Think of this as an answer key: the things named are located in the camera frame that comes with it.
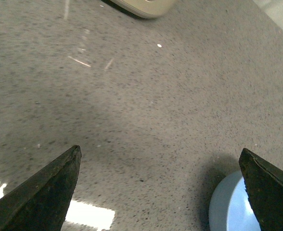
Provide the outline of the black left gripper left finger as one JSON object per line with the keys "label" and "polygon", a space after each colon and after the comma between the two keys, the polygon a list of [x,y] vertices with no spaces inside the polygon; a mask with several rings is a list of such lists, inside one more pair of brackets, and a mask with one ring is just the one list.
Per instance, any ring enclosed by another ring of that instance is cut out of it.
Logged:
{"label": "black left gripper left finger", "polygon": [[59,231],[77,184],[81,148],[72,146],[0,199],[0,231]]}

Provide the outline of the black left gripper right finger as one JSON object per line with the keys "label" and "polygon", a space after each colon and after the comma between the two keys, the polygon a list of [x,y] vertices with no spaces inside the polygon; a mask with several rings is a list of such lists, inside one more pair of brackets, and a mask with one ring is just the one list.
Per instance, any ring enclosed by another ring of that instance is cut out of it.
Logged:
{"label": "black left gripper right finger", "polygon": [[246,148],[239,166],[260,229],[283,231],[283,171]]}

